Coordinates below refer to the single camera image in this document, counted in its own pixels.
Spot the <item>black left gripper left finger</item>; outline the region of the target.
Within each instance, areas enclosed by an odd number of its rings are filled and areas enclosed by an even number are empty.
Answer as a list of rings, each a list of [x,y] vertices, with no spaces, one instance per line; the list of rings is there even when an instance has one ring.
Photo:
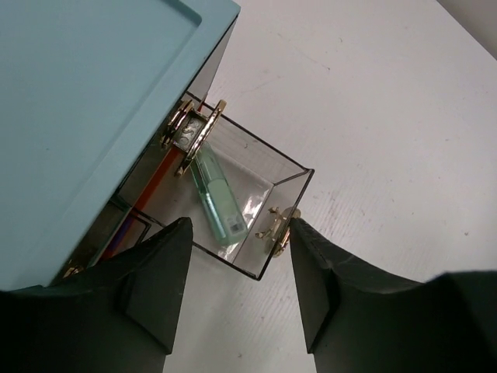
[[[174,345],[193,248],[179,218],[58,284],[1,294],[3,372],[160,372]]]

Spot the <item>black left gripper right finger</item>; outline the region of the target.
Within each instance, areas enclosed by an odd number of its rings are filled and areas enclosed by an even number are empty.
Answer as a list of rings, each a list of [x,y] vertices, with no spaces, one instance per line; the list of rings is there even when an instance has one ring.
[[[391,274],[290,223],[304,340],[319,372],[494,372],[496,274]]]

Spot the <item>green correction tape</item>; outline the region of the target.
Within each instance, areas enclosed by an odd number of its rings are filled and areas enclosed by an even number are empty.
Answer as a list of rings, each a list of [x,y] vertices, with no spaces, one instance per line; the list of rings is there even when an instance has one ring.
[[[245,219],[217,156],[207,142],[202,144],[190,169],[215,239],[221,246],[244,240],[248,234]]]

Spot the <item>clear drawer with gold knob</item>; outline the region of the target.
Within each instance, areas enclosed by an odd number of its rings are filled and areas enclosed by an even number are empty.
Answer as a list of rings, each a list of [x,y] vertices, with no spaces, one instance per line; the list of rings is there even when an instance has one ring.
[[[176,111],[165,121],[160,144],[163,148],[176,147],[183,153],[182,161],[175,171],[175,176],[182,176],[190,167],[202,144],[221,118],[227,102],[220,100],[207,116],[194,108],[193,101],[181,100]]]

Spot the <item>blue orange drawer box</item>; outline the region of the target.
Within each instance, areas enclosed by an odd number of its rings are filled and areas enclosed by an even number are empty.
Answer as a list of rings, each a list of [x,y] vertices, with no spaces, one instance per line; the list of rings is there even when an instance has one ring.
[[[1,3],[1,288],[49,284],[240,12]]]

